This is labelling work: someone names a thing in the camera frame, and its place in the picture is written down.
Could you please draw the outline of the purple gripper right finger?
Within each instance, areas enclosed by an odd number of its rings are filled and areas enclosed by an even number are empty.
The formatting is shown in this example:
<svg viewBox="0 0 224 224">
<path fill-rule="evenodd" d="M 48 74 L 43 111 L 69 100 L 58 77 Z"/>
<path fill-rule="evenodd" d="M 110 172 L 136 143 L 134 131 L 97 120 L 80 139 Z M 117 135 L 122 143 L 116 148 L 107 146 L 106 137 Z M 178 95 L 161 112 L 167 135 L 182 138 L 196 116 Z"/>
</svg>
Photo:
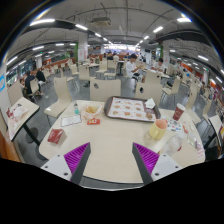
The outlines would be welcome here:
<svg viewBox="0 0 224 224">
<path fill-rule="evenodd" d="M 133 144 L 132 153 L 144 185 L 150 184 L 182 169 L 182 167 L 167 154 L 159 155 L 137 143 Z"/>
</svg>

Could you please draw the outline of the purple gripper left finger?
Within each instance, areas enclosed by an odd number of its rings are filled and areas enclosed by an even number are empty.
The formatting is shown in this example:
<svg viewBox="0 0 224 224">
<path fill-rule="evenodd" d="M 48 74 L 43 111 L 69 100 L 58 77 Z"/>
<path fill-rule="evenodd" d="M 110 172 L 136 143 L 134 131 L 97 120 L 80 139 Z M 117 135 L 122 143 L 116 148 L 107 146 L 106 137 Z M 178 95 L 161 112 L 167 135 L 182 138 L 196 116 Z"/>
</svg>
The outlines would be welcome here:
<svg viewBox="0 0 224 224">
<path fill-rule="evenodd" d="M 42 169 L 79 185 L 90 153 L 90 143 L 85 143 L 65 155 L 55 155 Z"/>
</svg>

